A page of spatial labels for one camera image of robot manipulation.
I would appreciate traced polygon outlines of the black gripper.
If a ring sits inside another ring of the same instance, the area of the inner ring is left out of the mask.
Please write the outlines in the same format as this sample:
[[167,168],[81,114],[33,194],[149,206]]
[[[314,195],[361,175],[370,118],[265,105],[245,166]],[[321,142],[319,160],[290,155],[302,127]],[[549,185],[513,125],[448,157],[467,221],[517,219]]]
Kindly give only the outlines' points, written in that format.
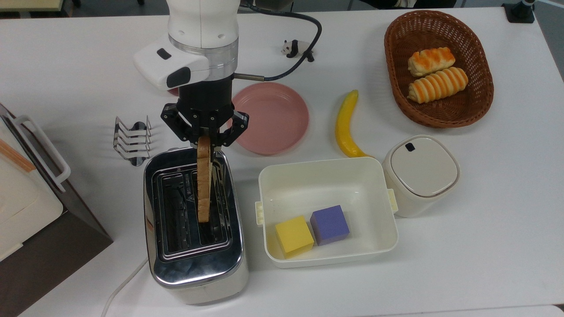
[[217,134],[215,147],[231,146],[248,128],[249,115],[234,111],[232,103],[232,78],[201,81],[178,88],[177,103],[167,103],[161,118],[182,142],[197,146],[199,142],[199,114],[211,115],[220,120],[231,120],[231,125]]

